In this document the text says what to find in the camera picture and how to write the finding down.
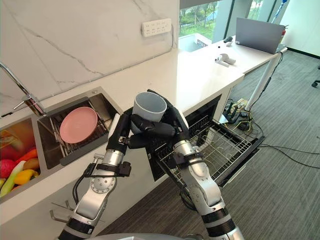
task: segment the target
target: wire rack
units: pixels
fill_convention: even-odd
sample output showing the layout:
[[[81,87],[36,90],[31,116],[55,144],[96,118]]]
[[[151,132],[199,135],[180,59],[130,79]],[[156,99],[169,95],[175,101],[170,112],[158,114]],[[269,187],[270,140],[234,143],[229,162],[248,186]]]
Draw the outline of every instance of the wire rack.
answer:
[[[96,125],[94,132],[85,140],[78,142],[78,143],[67,143],[67,142],[63,141],[60,136],[60,126],[61,126],[61,123],[63,122],[63,120],[65,119],[65,117],[71,111],[73,111],[74,109],[76,109],[78,107],[92,108],[98,117],[97,118],[97,125]],[[75,107],[69,109],[67,112],[60,112],[60,113],[57,113],[53,116],[50,116],[49,121],[50,121],[50,125],[52,127],[55,141],[57,143],[59,143],[59,147],[60,147],[60,150],[62,152],[63,157],[68,156],[69,154],[73,153],[74,151],[76,151],[76,150],[80,149],[81,147],[93,142],[94,140],[108,134],[108,132],[109,132],[109,129],[106,126],[106,125],[108,125],[107,124],[108,121],[106,121],[106,124],[105,124],[104,120],[99,115],[99,113],[95,110],[95,108],[92,105],[92,103],[90,102],[90,100],[87,100],[87,101],[81,103],[80,105],[76,105]]]
[[[230,171],[233,164],[249,149],[251,142],[205,116],[189,128],[190,142],[203,153],[213,180]],[[162,145],[156,150],[157,163],[179,186],[185,186],[173,152]]]

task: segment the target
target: pink plate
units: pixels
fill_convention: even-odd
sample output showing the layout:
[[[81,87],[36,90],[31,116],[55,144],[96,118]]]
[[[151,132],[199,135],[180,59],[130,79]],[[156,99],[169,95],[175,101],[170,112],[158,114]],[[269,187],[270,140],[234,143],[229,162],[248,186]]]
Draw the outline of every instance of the pink plate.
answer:
[[[63,119],[60,136],[69,144],[79,143],[94,132],[97,122],[95,110],[87,106],[76,108]]]

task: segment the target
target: white cabinet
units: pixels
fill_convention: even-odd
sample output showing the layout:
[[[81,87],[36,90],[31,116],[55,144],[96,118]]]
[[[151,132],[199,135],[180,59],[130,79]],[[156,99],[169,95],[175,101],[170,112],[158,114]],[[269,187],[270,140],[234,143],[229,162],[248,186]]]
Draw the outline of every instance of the white cabinet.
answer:
[[[108,198],[106,209],[92,235],[96,235],[106,228],[167,177],[163,176],[154,182],[145,149],[128,149],[124,161],[131,163],[130,177],[117,179],[116,188]],[[53,240],[59,236],[65,223],[52,220],[49,212],[53,210],[56,218],[68,219],[72,211],[61,206],[66,206],[65,201],[68,200],[70,206],[75,207],[72,197],[74,183],[75,180],[2,224],[0,239]],[[88,187],[89,179],[85,178],[78,187],[79,198],[88,190]]]

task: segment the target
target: wall socket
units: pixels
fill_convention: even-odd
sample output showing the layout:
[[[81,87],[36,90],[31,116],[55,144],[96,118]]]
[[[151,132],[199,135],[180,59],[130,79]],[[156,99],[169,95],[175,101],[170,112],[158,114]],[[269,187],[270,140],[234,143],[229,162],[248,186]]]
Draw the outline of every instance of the wall socket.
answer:
[[[155,21],[146,21],[142,23],[142,35],[150,37],[171,31],[171,18],[164,18]]]

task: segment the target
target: white countertop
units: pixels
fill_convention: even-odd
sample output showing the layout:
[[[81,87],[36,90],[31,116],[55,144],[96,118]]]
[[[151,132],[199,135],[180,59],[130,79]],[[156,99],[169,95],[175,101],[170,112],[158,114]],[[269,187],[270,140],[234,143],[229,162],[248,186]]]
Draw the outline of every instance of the white countertop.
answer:
[[[210,48],[206,47],[201,50],[204,55],[206,55],[206,49]],[[187,116],[226,89],[238,84],[244,77],[236,68],[224,67],[214,61],[208,61],[208,58],[201,54],[194,53],[173,49],[169,53],[144,63],[48,98],[42,101],[42,104],[48,108],[94,88],[102,87],[110,103],[119,112],[123,112],[132,107],[138,93],[152,89],[166,97]],[[24,108],[1,119],[0,127],[31,114],[33,113],[29,108]],[[92,161],[94,153],[104,154],[104,151],[105,146],[95,149],[3,202],[1,204],[1,224],[77,179],[79,173],[82,173]],[[37,196],[37,198],[25,200],[28,199],[28,196]]]
[[[212,45],[194,51],[194,55],[198,55],[209,61],[214,61],[218,55],[228,54],[230,58],[236,61],[235,64],[230,65],[229,68],[237,69],[244,74],[249,73],[277,56],[277,54],[271,54],[251,47],[235,44],[235,40],[236,36],[233,36],[231,46],[226,46],[223,40],[218,41]],[[283,53],[285,51],[287,51],[286,47],[281,50]]]

